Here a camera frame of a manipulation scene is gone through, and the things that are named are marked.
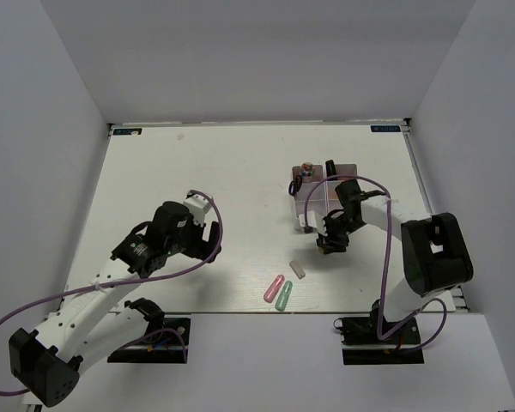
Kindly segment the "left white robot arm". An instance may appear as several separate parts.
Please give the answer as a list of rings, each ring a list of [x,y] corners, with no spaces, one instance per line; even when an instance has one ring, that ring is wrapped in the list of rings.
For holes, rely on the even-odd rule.
[[[182,203],[166,201],[152,220],[134,226],[112,250],[87,289],[72,294],[54,315],[9,339],[10,369],[44,406],[59,405],[96,362],[129,342],[156,342],[164,332],[164,312],[151,300],[127,295],[184,255],[211,263],[221,250],[220,220],[206,224],[215,205],[191,191]]]

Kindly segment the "green capped black marker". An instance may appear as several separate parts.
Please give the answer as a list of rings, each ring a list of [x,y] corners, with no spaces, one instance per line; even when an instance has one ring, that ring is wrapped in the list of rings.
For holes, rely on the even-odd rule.
[[[333,160],[328,160],[325,162],[325,171],[327,177],[336,176],[336,164]]]

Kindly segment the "pink tube of pencils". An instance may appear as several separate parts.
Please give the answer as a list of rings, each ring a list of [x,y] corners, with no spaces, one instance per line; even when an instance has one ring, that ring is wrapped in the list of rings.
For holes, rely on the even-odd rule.
[[[304,162],[300,166],[299,175],[303,183],[310,183],[315,174],[315,166],[311,162]]]

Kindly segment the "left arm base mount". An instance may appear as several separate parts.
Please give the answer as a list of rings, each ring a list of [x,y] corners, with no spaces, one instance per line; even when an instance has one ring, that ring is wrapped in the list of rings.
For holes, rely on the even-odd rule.
[[[113,352],[109,364],[185,364],[189,354],[191,317],[166,317],[163,331],[135,345]]]

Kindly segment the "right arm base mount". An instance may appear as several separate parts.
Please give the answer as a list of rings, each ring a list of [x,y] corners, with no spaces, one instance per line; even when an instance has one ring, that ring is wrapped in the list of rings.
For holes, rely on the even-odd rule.
[[[333,328],[339,333],[344,366],[395,366],[424,363],[423,351],[415,319],[404,325],[387,340],[380,341],[368,317],[336,318]]]

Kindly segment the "black handled scissors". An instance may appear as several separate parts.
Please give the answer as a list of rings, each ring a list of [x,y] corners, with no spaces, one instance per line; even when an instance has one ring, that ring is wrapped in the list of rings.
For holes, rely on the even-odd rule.
[[[288,195],[291,197],[295,197],[297,193],[300,191],[300,188],[303,184],[303,178],[300,174],[298,174],[293,180],[290,182],[288,187]]]

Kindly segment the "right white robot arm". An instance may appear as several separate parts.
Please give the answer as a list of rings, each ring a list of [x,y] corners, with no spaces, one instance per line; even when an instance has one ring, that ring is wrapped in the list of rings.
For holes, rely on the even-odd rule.
[[[384,186],[363,191],[362,180],[361,176],[339,176],[335,192],[341,207],[314,229],[317,246],[325,254],[345,252],[350,235],[365,226],[385,232],[380,295],[370,312],[370,330],[377,340],[390,342],[441,294],[469,282],[474,268],[455,215],[398,207]],[[402,246],[403,279],[388,289],[394,239]]]

